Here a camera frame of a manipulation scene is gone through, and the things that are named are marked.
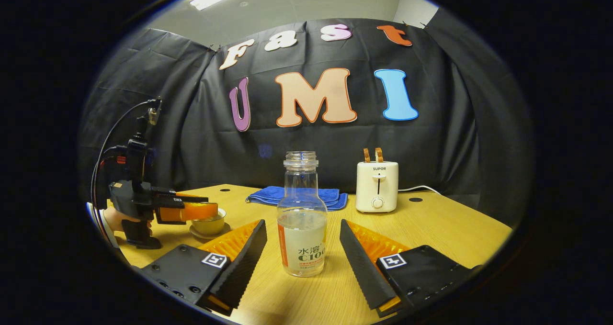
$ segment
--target black backdrop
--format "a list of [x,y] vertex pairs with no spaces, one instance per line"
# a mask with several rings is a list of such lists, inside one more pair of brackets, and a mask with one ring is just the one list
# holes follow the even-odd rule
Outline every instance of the black backdrop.
[[[8,320],[202,324],[112,257],[81,211],[77,133],[100,61],[155,0],[12,0],[4,179]],[[610,0],[435,0],[492,44],[527,94],[537,164],[527,216],[429,323],[604,323]]]
[[[322,27],[339,23],[348,26],[349,39],[320,38]],[[385,25],[404,31],[412,46],[388,40],[377,29]],[[264,50],[269,37],[287,30],[296,32],[296,44]],[[219,70],[227,49],[249,39],[255,42],[237,63]],[[326,123],[324,104],[313,123],[277,126],[282,95],[274,78],[299,72],[315,87],[329,68],[350,71],[346,82],[357,119]],[[383,116],[386,94],[374,77],[381,68],[407,74],[405,87],[418,118]],[[228,92],[244,77],[249,78],[251,123],[240,132]],[[221,183],[283,186],[285,152],[313,150],[320,161],[319,187],[353,193],[362,148],[380,146],[386,161],[399,163],[400,188],[428,185],[512,226],[528,199],[534,147],[523,96],[499,57],[444,10],[425,29],[355,18],[295,22],[248,35],[217,53],[156,29],[135,33],[105,66],[84,109],[79,134],[83,196],[105,133],[132,105],[158,96],[162,114],[152,130],[156,157],[149,175],[154,185],[178,191]],[[304,117],[300,107],[297,114]],[[125,120],[106,148],[125,144],[133,131],[134,121]],[[262,147],[269,151],[262,154]],[[117,169],[109,165],[105,169]],[[100,180],[101,200],[110,181]]]

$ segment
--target human hand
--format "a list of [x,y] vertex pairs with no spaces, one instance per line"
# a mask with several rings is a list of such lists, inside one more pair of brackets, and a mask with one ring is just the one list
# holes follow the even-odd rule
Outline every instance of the human hand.
[[[122,220],[129,220],[132,222],[140,222],[139,219],[127,216],[126,214],[122,214],[117,211],[114,207],[107,207],[103,211],[104,218],[107,220],[109,224],[109,228],[111,231],[120,231],[123,232],[123,226],[121,225]],[[151,230],[151,221],[147,221],[147,227],[149,227],[149,235],[153,235],[153,231]]]

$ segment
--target cable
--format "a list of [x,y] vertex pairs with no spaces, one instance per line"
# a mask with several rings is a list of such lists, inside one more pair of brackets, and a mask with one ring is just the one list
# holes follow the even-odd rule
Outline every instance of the cable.
[[440,192],[438,192],[437,190],[434,190],[433,188],[429,187],[429,186],[425,186],[425,185],[419,185],[419,186],[415,186],[414,188],[408,188],[408,189],[402,189],[402,190],[398,190],[398,192],[402,192],[402,191],[410,191],[410,190],[415,190],[415,189],[421,189],[421,188],[427,188],[428,190],[434,191],[437,194],[440,194]]
[[91,198],[91,203],[94,207],[94,214],[96,215],[96,221],[98,222],[98,228],[101,230],[102,232],[102,236],[108,241],[110,242],[109,237],[107,236],[107,233],[104,229],[104,226],[102,224],[102,218],[100,215],[100,211],[97,208],[97,202],[96,202],[96,178],[98,178],[98,168],[100,166],[101,163],[101,158],[102,158],[102,154],[104,152],[104,147],[107,144],[107,141],[109,140],[109,137],[111,136],[111,134],[113,133],[114,129],[116,128],[117,124],[119,124],[123,118],[125,118],[125,116],[127,116],[131,111],[134,111],[136,108],[142,106],[142,105],[147,105],[151,102],[155,102],[156,100],[147,100],[144,102],[141,102],[140,104],[134,105],[134,107],[132,107],[131,109],[129,109],[127,112],[125,112],[113,125],[113,127],[111,127],[109,134],[107,135],[107,137],[104,139],[104,142],[100,148],[100,154],[98,155],[98,159],[96,160],[96,165],[94,165],[94,172],[91,175],[91,187],[90,187],[90,198]]

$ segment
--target blue towel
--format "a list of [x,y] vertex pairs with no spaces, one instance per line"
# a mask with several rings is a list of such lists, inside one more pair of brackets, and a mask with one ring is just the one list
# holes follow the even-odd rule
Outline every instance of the blue towel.
[[[326,204],[328,210],[343,209],[347,205],[348,194],[339,194],[339,189],[319,189],[319,198]],[[262,203],[268,205],[278,205],[285,195],[285,188],[279,186],[268,186],[250,194],[245,201]]]

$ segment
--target plastic bottle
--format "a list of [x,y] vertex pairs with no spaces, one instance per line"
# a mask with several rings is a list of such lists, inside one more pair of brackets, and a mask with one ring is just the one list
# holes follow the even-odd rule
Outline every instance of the plastic bottle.
[[277,206],[283,268],[297,277],[324,270],[328,208],[319,198],[314,151],[285,154],[285,195]]

